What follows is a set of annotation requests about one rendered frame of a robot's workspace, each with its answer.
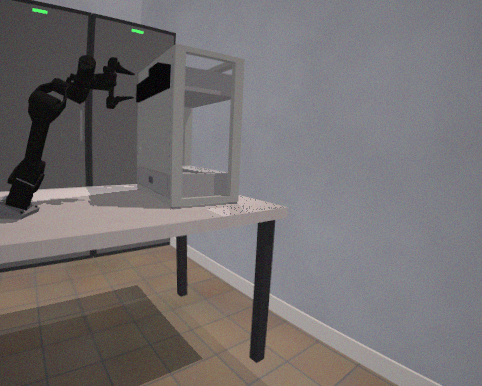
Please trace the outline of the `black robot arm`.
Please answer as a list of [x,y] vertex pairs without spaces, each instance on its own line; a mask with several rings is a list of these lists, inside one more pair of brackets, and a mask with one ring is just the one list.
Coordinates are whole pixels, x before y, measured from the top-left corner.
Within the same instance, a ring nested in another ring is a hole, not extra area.
[[[8,178],[7,183],[12,184],[12,186],[7,196],[8,199],[6,198],[6,205],[23,210],[27,210],[27,207],[30,206],[33,193],[38,191],[44,178],[46,163],[41,161],[41,157],[49,125],[65,109],[67,99],[75,100],[74,102],[78,104],[86,100],[89,90],[93,88],[95,66],[96,61],[93,57],[88,55],[81,56],[76,75],[71,73],[66,82],[59,78],[54,78],[49,83],[39,85],[30,95],[28,113],[32,120],[32,125],[25,154],[26,159],[23,159],[15,167]],[[113,73],[113,67],[108,66],[103,67],[103,72],[98,74],[98,77],[101,78],[101,83],[98,83],[98,87],[111,90],[111,87],[116,86],[117,74]],[[71,82],[72,80],[74,81],[73,83]],[[52,92],[52,90],[64,96],[62,103],[61,100],[47,94]]]

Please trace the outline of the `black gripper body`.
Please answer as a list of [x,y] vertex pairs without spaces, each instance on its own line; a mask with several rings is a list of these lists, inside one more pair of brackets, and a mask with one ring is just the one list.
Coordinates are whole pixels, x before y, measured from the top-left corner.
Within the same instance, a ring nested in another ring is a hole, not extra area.
[[[108,61],[108,67],[113,67],[113,72],[117,70],[118,63],[117,63],[117,58],[111,57]],[[93,76],[93,88],[94,90],[105,90],[101,87],[98,87],[98,83],[101,83],[101,78],[98,77],[98,74],[94,74]],[[108,109],[114,109],[116,107],[117,103],[117,97],[114,96],[114,87],[111,87],[111,90],[106,90],[109,91],[109,96],[106,98],[106,107]],[[112,95],[113,92],[113,95]]]

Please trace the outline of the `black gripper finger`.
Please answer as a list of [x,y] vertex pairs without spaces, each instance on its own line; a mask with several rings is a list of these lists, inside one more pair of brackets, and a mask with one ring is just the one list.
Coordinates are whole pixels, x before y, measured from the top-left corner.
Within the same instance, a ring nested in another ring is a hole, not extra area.
[[118,67],[117,70],[115,71],[116,73],[121,73],[121,74],[127,74],[127,75],[135,75],[134,73],[126,70],[120,65],[120,62],[118,62]]
[[[123,99],[123,100],[122,100]],[[120,96],[117,96],[117,103],[116,105],[118,104],[118,102],[121,102],[121,101],[124,101],[124,100],[128,100],[128,99],[132,99],[132,97],[120,97]]]

